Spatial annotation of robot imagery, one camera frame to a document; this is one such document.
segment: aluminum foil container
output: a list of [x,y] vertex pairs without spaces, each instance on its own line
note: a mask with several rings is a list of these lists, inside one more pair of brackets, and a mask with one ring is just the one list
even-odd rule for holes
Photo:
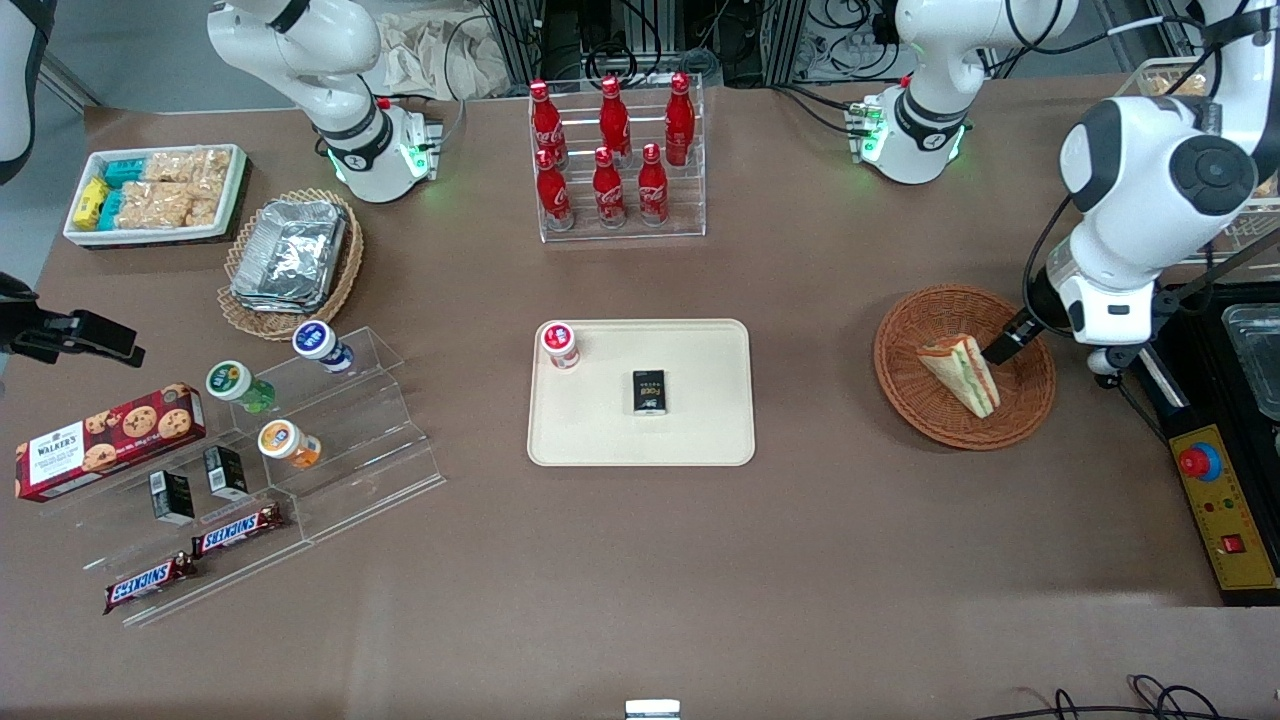
[[319,310],[329,299],[346,229],[346,213],[332,202],[268,204],[244,243],[232,295],[250,310]]

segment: red bottle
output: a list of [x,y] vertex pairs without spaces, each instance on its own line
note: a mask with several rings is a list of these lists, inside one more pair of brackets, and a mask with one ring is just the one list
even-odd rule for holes
[[534,138],[538,141],[538,149],[550,150],[556,159],[556,167],[563,170],[568,165],[564,126],[561,123],[559,110],[552,104],[547,83],[540,79],[529,83],[529,96],[534,99],[534,114],[530,122],[534,124]]
[[689,161],[694,143],[694,104],[689,100],[689,76],[671,76],[671,100],[667,101],[667,161],[680,168]]
[[604,105],[600,106],[600,137],[604,146],[613,152],[618,167],[631,165],[631,118],[627,106],[622,104],[622,83],[614,76],[600,81],[604,91]]
[[640,219],[649,227],[667,222],[667,170],[662,168],[662,151],[657,142],[644,146],[644,167],[640,168]]
[[595,149],[595,208],[600,211],[600,224],[621,228],[627,222],[627,206],[622,204],[622,177],[613,167],[613,152],[608,147]]
[[550,150],[539,150],[538,161],[538,200],[547,213],[547,229],[564,232],[573,227],[573,209],[568,205],[568,188],[564,176],[556,169],[556,156]]

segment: clear acrylic bottle rack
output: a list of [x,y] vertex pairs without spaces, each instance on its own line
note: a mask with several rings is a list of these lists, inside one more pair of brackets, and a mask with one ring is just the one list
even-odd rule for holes
[[[283,527],[210,552],[196,561],[195,577],[113,610],[125,625],[188,607],[444,483],[426,434],[410,418],[390,374],[403,361],[369,328],[342,340],[355,355],[347,372],[330,374],[302,357],[259,372],[256,377],[275,387],[275,406],[259,415],[202,393],[207,437],[59,498],[67,503],[46,503],[44,515],[72,521],[84,569],[104,588],[178,551],[189,553],[192,537],[279,503]],[[324,450],[315,465],[300,470],[259,452],[259,429],[278,418],[320,439]],[[215,445],[239,455],[248,497],[229,501],[210,493],[204,450]],[[155,470],[187,478],[195,521],[173,525],[154,518],[147,480]]]
[[[666,164],[671,217],[662,227],[652,228],[640,220],[640,188],[637,179],[644,161],[640,149],[648,142],[657,142],[666,149],[667,100],[671,97],[671,73],[654,73],[648,78],[636,78],[635,85],[622,90],[622,102],[631,117],[632,161],[626,168],[618,168],[622,176],[623,199],[627,205],[627,222],[621,228],[609,229],[600,224],[595,210],[595,190],[591,176],[595,173],[595,149],[600,146],[600,104],[604,97],[588,79],[548,81],[552,102],[559,110],[564,124],[564,142],[568,146],[568,168],[562,170],[568,187],[570,205],[573,209],[573,227],[563,231],[547,229],[547,214],[538,201],[538,167],[534,152],[538,141],[534,137],[532,123],[529,127],[529,164],[534,169],[534,206],[538,209],[538,232],[543,242],[562,242],[575,240],[626,240],[659,238],[707,234],[707,108],[703,92],[703,78],[699,74],[689,77],[689,99],[694,104],[694,142],[689,149],[689,163],[682,168]],[[529,100],[529,113],[532,113],[532,99]]]

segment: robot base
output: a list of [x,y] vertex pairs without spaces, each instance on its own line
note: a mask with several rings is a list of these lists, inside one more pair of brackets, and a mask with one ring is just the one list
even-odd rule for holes
[[439,158],[439,124],[433,124],[433,133],[422,115],[410,113],[399,106],[385,110],[392,122],[392,141],[387,150],[374,159],[365,170],[343,168],[333,154],[329,159],[338,172],[338,179],[351,188],[351,192],[366,202],[390,202],[402,197],[419,182],[435,177],[436,158]]
[[849,146],[854,151],[854,161],[874,167],[884,177],[904,184],[927,183],[942,174],[947,163],[960,151],[961,126],[950,138],[943,133],[937,137],[933,150],[922,150],[915,138],[904,131],[893,111],[893,105],[904,88],[895,86],[879,95],[868,95],[863,102],[845,111],[845,124],[852,133]]

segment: cookie box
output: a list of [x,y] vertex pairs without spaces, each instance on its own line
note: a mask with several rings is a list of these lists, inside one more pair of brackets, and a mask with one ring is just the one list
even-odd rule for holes
[[19,445],[14,495],[45,502],[202,437],[200,393],[172,384]]

